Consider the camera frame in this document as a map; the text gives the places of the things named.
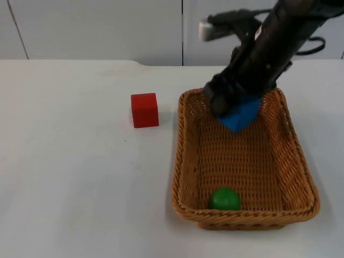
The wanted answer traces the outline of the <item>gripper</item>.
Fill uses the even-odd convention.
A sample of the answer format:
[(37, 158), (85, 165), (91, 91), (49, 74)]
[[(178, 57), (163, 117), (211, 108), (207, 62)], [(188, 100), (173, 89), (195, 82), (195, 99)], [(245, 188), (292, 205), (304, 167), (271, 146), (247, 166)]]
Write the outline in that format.
[(241, 101), (258, 99), (274, 89), (300, 49), (300, 37), (293, 32), (245, 32), (236, 36), (240, 46), (233, 49), (230, 63), (203, 88), (215, 117), (233, 114)]

